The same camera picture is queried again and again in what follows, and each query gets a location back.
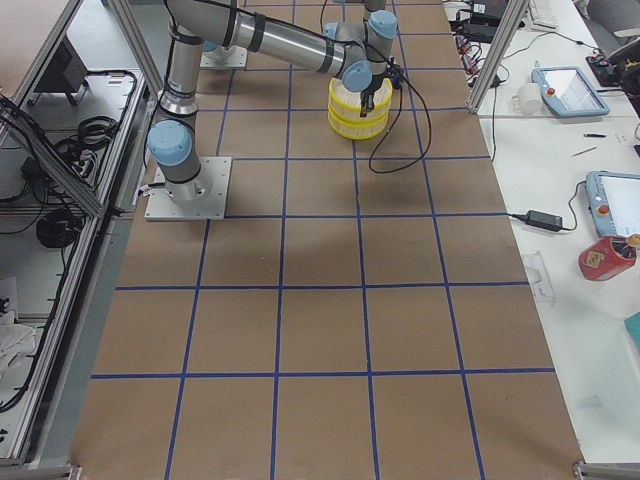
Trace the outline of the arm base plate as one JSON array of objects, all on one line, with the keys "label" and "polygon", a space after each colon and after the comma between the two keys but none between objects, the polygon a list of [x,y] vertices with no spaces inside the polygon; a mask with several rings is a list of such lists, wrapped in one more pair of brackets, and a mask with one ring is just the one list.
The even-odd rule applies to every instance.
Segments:
[{"label": "arm base plate", "polygon": [[166,182],[160,168],[149,192],[145,218],[152,221],[223,220],[232,168],[230,157],[200,157],[199,175],[185,184]]},{"label": "arm base plate", "polygon": [[202,70],[244,69],[246,67],[246,61],[247,50],[245,48],[237,46],[228,48],[218,47],[202,53],[200,68]]}]

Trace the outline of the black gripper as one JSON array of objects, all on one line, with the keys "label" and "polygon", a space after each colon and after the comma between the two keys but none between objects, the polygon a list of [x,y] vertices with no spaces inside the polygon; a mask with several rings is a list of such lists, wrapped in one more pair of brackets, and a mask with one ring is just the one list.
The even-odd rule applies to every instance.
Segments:
[{"label": "black gripper", "polygon": [[372,78],[368,86],[360,93],[360,118],[366,118],[367,113],[371,113],[375,108],[375,91],[381,86],[385,78],[391,81],[394,90],[402,88],[402,68],[393,58],[385,61],[368,61],[371,68]]}]

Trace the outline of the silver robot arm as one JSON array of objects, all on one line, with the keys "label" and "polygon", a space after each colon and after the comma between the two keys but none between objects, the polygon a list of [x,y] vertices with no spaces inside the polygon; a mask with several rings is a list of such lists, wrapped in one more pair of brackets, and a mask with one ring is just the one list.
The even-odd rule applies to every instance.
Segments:
[{"label": "silver robot arm", "polygon": [[163,176],[170,203],[192,207],[213,192],[214,180],[195,146],[196,91],[204,70],[237,70],[252,54],[329,75],[359,95],[361,116],[372,113],[388,75],[396,16],[383,1],[366,1],[360,22],[332,22],[316,33],[235,1],[168,1],[170,52],[159,96],[160,117],[146,147]]}]

